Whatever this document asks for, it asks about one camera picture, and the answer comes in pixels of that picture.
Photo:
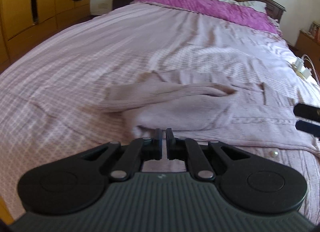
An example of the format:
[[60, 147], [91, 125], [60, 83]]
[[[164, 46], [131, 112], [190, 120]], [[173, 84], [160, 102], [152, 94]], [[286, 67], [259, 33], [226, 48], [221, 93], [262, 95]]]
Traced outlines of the lilac knitted cardigan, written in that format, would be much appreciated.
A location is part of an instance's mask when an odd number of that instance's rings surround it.
[[171, 128], [179, 137], [219, 140], [295, 168], [308, 183], [300, 211], [318, 223], [319, 141], [295, 128], [294, 105], [266, 83], [172, 70], [107, 88], [98, 109], [120, 113], [134, 138]]

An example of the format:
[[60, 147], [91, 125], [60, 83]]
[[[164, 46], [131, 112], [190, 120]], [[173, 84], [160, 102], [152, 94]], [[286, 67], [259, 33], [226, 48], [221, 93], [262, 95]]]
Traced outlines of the white power strip with chargers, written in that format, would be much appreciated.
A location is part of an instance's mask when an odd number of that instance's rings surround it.
[[311, 76], [311, 70], [304, 66], [304, 60], [297, 57], [296, 61], [292, 63], [294, 72], [302, 79], [308, 79]]

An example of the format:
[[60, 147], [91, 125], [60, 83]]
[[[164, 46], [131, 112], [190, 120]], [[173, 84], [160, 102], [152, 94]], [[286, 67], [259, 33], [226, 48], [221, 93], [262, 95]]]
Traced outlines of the light wooden side cabinet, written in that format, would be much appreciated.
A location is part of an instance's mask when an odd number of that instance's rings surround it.
[[320, 65], [319, 65], [319, 58], [320, 58], [320, 46], [313, 38], [311, 38], [307, 33], [304, 31], [299, 32], [298, 39], [295, 45], [297, 49], [298, 57], [302, 57], [303, 55], [308, 55], [315, 66], [315, 70], [319, 75]]

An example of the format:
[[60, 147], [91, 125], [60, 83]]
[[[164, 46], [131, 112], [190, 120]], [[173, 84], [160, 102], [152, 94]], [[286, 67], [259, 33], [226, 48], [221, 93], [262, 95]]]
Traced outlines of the pink checked bed sheet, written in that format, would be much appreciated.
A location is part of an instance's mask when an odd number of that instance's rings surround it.
[[226, 127], [174, 133], [295, 168], [308, 183], [300, 212], [318, 223], [319, 141], [296, 130], [292, 110], [280, 103], [288, 97], [319, 106], [319, 86], [296, 75], [295, 59], [278, 35], [144, 3], [61, 31], [1, 74], [1, 197], [19, 218], [17, 183], [25, 172], [108, 141], [131, 141], [121, 114], [99, 108], [109, 88], [176, 70], [266, 89], [265, 105], [240, 99]]

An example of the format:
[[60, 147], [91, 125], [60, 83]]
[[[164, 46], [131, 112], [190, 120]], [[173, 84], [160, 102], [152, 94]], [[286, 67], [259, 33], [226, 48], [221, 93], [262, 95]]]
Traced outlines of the white pillow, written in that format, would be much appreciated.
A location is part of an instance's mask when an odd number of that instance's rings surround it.
[[244, 2], [237, 2], [235, 0], [217, 0], [220, 2], [226, 2], [229, 4], [234, 4], [242, 7], [252, 8], [257, 12], [262, 12], [264, 14], [267, 14], [266, 11], [266, 3], [260, 2], [260, 1], [244, 1]]

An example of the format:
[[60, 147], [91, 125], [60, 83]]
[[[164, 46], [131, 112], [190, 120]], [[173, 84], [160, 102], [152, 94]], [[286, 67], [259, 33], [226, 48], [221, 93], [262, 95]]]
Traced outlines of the magenta crinkled pillow cover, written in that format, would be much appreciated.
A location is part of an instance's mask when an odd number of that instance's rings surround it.
[[226, 2], [217, 0], [134, 0], [134, 2], [195, 12], [255, 30], [281, 35], [278, 22], [267, 14]]

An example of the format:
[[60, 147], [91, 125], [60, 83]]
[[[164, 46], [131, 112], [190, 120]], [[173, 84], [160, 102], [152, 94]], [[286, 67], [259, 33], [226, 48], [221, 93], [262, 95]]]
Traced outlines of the dark wooden nightstand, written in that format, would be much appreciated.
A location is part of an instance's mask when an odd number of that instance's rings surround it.
[[112, 0], [112, 10], [127, 6], [131, 4], [134, 0]]

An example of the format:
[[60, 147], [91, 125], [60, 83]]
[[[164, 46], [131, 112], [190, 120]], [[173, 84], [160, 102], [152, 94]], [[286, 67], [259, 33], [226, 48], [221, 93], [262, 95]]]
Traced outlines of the yellow wooden wardrobe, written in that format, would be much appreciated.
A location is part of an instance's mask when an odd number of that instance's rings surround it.
[[24, 214], [20, 177], [44, 163], [68, 128], [42, 92], [61, 77], [69, 27], [90, 15], [90, 0], [1, 0], [1, 219]]

